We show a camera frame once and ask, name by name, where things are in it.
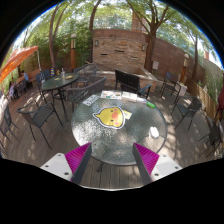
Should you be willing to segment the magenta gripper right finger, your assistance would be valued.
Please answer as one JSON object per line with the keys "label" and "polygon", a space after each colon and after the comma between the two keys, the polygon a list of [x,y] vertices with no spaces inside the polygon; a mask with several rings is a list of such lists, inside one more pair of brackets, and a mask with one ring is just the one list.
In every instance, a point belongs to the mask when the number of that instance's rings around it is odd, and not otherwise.
{"label": "magenta gripper right finger", "polygon": [[144,185],[182,169],[168,155],[159,155],[140,144],[134,143],[132,152]]}

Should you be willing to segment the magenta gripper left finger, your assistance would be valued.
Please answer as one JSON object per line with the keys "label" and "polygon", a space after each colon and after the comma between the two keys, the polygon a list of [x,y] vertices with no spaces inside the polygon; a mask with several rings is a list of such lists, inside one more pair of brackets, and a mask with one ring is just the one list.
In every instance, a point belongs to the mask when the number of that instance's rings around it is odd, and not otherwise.
{"label": "magenta gripper left finger", "polygon": [[66,154],[55,154],[41,169],[79,185],[91,153],[92,145],[87,143]]}

